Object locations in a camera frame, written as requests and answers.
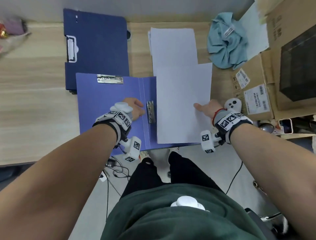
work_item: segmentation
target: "navy folder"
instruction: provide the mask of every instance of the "navy folder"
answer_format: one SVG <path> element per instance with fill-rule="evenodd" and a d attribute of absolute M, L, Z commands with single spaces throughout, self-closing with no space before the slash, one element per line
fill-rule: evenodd
<path fill-rule="evenodd" d="M 90 129 L 97 117 L 108 113 L 111 106 L 125 97 L 139 99 L 144 104 L 144 109 L 147 102 L 153 101 L 156 109 L 156 77 L 123 77 L 123 84 L 100 83 L 97 74 L 77 73 L 76 79 L 80 133 Z M 149 123 L 148 110 L 132 123 L 128 137 L 132 136 L 137 136 L 142 141 L 141 151 L 192 145 L 158 144 L 157 125 Z M 122 151 L 119 148 L 114 149 L 112 154 L 122 154 Z"/>
<path fill-rule="evenodd" d="M 129 76 L 123 17 L 64 9 L 66 89 L 76 92 L 76 73 Z"/>

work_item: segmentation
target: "wooden desk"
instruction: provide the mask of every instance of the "wooden desk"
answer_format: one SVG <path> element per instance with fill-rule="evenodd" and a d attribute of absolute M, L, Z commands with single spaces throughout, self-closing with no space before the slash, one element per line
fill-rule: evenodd
<path fill-rule="evenodd" d="M 208 22 L 128 23 L 130 75 L 153 75 L 150 27 L 193 28 L 198 62 L 207 63 Z M 32 35 L 0 59 L 0 165 L 35 162 L 79 134 L 76 95 L 65 90 L 62 23 L 32 23 Z M 229 71 L 213 67 L 211 97 L 232 97 Z"/>

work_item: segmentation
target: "hand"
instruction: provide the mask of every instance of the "hand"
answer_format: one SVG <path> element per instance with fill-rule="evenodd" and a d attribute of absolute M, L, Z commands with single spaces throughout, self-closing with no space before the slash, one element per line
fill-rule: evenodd
<path fill-rule="evenodd" d="M 128 105 L 133 108 L 133 121 L 145 114 L 145 110 L 142 109 L 144 104 L 142 104 L 142 102 L 139 101 L 137 98 L 125 98 L 123 102 L 128 103 Z"/>
<path fill-rule="evenodd" d="M 198 103 L 195 103 L 193 106 L 196 110 L 203 112 L 205 116 L 208 116 L 210 118 L 214 117 L 214 114 L 217 110 L 223 108 L 223 106 L 220 105 L 219 102 L 215 99 L 210 100 L 208 104 L 205 104 L 203 106 Z"/>

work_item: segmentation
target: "green shirt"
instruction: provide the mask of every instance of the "green shirt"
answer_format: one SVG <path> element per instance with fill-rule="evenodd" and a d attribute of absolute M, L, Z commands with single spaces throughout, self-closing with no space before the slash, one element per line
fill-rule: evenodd
<path fill-rule="evenodd" d="M 209 212 L 170 205 L 194 197 Z M 191 184 L 169 184 L 122 198 L 110 213 L 101 240 L 266 239 L 245 210 L 224 193 Z"/>

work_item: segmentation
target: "gray wall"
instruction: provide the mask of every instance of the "gray wall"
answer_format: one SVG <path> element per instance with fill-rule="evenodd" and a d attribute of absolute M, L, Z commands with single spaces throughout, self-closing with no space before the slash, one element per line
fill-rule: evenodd
<path fill-rule="evenodd" d="M 0 17 L 20 16 L 40 22 L 61 22 L 63 8 L 127 17 L 128 20 L 148 21 L 139 16 L 166 16 L 171 21 L 175 14 L 179 21 L 211 20 L 218 13 L 230 11 L 239 19 L 253 0 L 0 0 Z"/>

